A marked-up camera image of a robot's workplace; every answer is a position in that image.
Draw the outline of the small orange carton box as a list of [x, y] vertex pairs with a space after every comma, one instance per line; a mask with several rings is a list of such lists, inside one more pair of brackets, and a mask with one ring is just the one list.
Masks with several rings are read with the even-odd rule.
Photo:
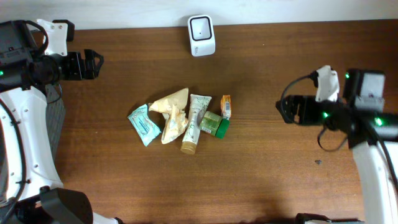
[[221, 99], [221, 115], [224, 119], [231, 118], [231, 96], [223, 95]]

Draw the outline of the teal wet wipes pack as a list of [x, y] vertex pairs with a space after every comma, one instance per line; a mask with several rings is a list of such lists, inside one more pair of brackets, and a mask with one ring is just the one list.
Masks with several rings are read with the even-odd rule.
[[148, 112], [148, 106], [144, 104], [127, 117], [145, 146], [161, 133], [160, 128], [149, 118]]

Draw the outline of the beige paper bag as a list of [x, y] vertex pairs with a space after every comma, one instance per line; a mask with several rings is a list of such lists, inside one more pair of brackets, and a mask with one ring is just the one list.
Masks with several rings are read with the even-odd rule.
[[162, 113], [165, 128], [162, 133], [162, 144], [168, 144], [183, 134], [188, 125], [185, 108], [188, 101], [188, 88], [183, 88], [150, 104], [149, 111]]

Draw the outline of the green lidded jar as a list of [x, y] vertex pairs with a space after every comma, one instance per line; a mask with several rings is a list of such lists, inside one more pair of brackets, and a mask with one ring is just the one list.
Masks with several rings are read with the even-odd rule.
[[230, 121], [207, 111], [200, 123], [200, 130], [216, 138], [223, 139], [230, 125]]

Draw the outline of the white cream tube gold cap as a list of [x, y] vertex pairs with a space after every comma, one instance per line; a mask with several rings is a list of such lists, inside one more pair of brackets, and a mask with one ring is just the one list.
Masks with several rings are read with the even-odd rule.
[[200, 136], [199, 125], [210, 104], [211, 96], [190, 95], [190, 108], [188, 115], [188, 126], [185, 131], [180, 150], [186, 154], [193, 155], [196, 152]]

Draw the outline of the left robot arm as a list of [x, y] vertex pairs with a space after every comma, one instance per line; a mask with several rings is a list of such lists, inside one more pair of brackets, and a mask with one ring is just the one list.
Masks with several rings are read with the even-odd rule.
[[54, 155], [65, 109], [63, 80], [93, 80], [104, 62], [70, 52], [68, 20], [1, 24], [1, 222], [119, 223], [95, 213], [88, 197], [63, 186]]

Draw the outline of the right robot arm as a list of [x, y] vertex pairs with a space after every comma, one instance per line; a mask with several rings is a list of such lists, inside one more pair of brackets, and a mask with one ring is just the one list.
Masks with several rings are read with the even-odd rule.
[[342, 91], [329, 65], [303, 78], [317, 92], [282, 92], [275, 107], [284, 122], [322, 126], [318, 139], [327, 130], [345, 133], [343, 142], [353, 153], [360, 178], [365, 223], [397, 223], [397, 115], [383, 111], [384, 72], [350, 68]]

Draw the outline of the white barcode scanner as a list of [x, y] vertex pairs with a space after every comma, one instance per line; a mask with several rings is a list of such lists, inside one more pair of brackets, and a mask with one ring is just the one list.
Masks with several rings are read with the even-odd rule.
[[191, 54], [194, 57], [212, 55], [216, 50], [212, 18], [208, 15], [191, 16], [187, 21]]

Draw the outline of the grey plastic mesh basket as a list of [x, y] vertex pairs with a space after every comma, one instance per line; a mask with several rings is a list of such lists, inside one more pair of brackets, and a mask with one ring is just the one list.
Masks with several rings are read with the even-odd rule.
[[1, 205], [24, 200], [49, 186], [62, 188], [55, 156], [66, 110], [55, 87], [46, 93], [32, 87], [1, 93], [1, 100], [18, 122], [19, 144], [11, 117], [1, 108]]

